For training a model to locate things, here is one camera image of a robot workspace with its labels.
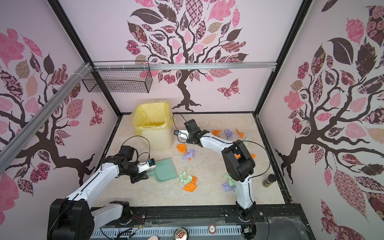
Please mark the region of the green plastic dustpan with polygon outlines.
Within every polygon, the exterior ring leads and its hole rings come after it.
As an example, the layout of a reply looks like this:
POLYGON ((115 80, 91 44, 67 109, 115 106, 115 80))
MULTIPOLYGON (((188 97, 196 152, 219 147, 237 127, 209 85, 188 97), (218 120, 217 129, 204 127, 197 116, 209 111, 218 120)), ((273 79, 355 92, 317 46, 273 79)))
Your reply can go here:
POLYGON ((159 183, 164 183, 178 177, 172 159, 167 158, 156 162, 156 167, 147 172, 148 177, 154 177, 159 183))

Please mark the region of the purple paper scrap back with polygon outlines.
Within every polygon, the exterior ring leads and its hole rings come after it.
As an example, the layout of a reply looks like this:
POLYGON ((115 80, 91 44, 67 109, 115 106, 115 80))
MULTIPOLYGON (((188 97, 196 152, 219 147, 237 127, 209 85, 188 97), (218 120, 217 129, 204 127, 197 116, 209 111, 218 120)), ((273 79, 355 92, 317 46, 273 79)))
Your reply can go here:
POLYGON ((225 132, 228 140, 230 140, 234 134, 233 131, 231 131, 230 129, 225 129, 224 132, 225 132))

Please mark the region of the small orange scrap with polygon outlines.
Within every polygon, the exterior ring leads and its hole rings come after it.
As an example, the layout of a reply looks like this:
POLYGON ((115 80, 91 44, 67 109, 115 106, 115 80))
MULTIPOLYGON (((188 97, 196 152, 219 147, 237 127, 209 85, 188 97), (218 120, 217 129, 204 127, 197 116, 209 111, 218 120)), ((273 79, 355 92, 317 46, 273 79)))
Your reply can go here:
POLYGON ((240 136, 240 138, 243 139, 245 134, 240 132, 238 129, 236 129, 236 131, 237 131, 238 135, 240 136))

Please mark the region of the orange paper scrap pile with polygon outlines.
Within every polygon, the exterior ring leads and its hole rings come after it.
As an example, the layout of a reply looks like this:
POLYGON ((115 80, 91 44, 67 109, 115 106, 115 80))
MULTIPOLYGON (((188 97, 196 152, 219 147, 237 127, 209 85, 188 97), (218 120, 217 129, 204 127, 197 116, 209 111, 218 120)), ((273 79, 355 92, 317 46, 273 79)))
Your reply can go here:
MULTIPOLYGON (((239 159, 241 157, 241 155, 235 155, 236 159, 239 159)), ((255 154, 251 154, 251 157, 253 159, 255 159, 256 155, 255 154)))

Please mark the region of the orange paper scrap back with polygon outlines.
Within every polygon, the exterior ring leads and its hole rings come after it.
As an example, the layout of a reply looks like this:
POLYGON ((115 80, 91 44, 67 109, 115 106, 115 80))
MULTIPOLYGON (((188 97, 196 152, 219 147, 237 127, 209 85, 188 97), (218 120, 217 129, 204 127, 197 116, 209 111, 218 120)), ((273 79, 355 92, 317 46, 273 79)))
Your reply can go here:
POLYGON ((212 134, 214 135, 214 136, 216 136, 216 137, 220 137, 220 133, 221 133, 222 131, 220 131, 220 130, 214 130, 213 132, 212 132, 212 134))

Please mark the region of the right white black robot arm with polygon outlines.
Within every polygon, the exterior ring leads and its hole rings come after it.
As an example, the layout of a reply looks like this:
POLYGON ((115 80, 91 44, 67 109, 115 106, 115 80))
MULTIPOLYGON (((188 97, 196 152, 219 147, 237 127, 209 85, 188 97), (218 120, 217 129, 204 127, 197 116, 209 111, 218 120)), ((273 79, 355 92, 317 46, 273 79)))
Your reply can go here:
POLYGON ((207 130, 202 131, 195 120, 185 122, 185 127, 185 130, 175 130, 174 135, 188 144, 208 148, 222 155, 227 173, 236 182, 236 206, 240 219, 249 221, 256 209, 250 183, 256 164, 245 144, 240 140, 230 142, 207 130))

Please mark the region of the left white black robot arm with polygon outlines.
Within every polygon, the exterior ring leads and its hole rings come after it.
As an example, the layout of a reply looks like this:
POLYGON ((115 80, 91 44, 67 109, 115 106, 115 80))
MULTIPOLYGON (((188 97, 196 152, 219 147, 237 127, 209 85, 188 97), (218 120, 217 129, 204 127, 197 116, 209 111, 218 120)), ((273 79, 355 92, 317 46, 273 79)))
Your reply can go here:
POLYGON ((56 199, 50 206, 48 240, 88 240, 94 230, 118 219, 130 221, 129 202, 113 201, 104 207, 92 206, 103 190, 117 177, 128 176, 131 183, 148 179, 147 171, 156 167, 153 158, 144 163, 133 161, 139 157, 131 146, 122 146, 114 156, 106 157, 100 168, 77 190, 65 199, 56 199))

